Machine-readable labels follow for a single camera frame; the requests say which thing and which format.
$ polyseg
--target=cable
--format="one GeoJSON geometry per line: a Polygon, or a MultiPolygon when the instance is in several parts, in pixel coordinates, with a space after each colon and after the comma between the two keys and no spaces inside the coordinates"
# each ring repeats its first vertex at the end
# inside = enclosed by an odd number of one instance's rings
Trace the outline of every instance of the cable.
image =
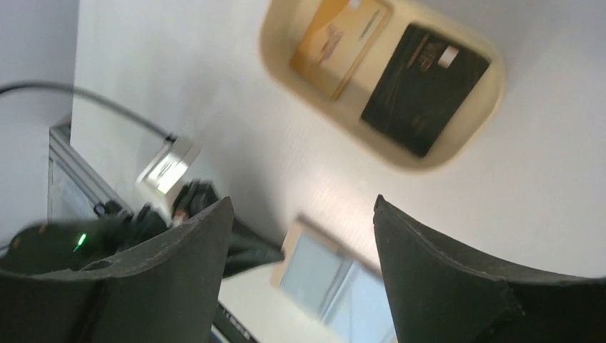
{"type": "Polygon", "coordinates": [[[151,121],[145,119],[144,117],[138,115],[137,113],[131,111],[130,109],[119,105],[108,98],[98,95],[92,91],[87,89],[83,89],[80,87],[76,87],[73,84],[62,84],[60,82],[53,81],[20,81],[12,84],[5,84],[0,86],[0,96],[5,93],[9,93],[10,91],[18,91],[22,89],[44,89],[49,91],[60,91],[63,93],[73,94],[77,96],[81,96],[88,100],[92,100],[99,105],[105,106],[108,109],[115,111],[118,114],[121,114],[127,119],[130,119],[132,122],[141,125],[142,127],[148,129],[150,132],[157,134],[162,139],[166,141],[170,141],[174,143],[177,140],[177,137],[173,134],[170,134],[167,131],[164,131],[161,127],[152,123],[151,121]]]}

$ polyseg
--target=black package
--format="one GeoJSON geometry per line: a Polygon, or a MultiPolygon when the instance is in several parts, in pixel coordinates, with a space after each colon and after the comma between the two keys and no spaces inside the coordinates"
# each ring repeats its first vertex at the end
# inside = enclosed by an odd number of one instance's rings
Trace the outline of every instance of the black package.
{"type": "Polygon", "coordinates": [[[489,65],[475,51],[410,24],[362,120],[424,157],[489,65]]]}

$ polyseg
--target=white tabletop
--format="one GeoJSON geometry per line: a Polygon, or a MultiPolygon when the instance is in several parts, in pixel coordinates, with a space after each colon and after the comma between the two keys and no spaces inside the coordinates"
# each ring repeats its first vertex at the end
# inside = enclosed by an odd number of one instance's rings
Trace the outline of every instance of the white tabletop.
{"type": "MultiPolygon", "coordinates": [[[[273,239],[304,215],[378,263],[383,194],[495,256],[606,274],[606,3],[423,2],[488,36],[508,73],[492,123],[428,174],[383,164],[269,78],[258,50],[267,0],[81,1],[76,82],[194,137],[203,149],[188,177],[214,181],[273,239]]],[[[72,131],[76,150],[141,204],[133,183],[161,142],[81,101],[72,131]]]]}

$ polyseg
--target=green led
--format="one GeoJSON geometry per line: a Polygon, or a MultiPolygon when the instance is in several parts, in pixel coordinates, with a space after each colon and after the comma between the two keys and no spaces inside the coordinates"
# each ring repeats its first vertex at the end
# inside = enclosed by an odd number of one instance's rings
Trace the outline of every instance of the green led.
{"type": "Polygon", "coordinates": [[[82,234],[80,236],[80,239],[78,239],[78,245],[76,245],[76,247],[74,248],[74,250],[72,252],[76,252],[76,250],[78,250],[78,248],[82,245],[82,243],[84,243],[85,240],[86,240],[86,234],[82,234]]]}

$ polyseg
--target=white connector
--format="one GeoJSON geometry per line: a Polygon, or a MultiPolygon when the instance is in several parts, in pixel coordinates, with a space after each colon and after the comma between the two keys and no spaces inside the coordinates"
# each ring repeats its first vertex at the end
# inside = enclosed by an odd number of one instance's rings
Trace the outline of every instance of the white connector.
{"type": "Polygon", "coordinates": [[[181,178],[194,162],[201,148],[191,139],[178,137],[166,143],[136,180],[143,193],[167,222],[172,220],[172,205],[184,186],[181,178]]]}

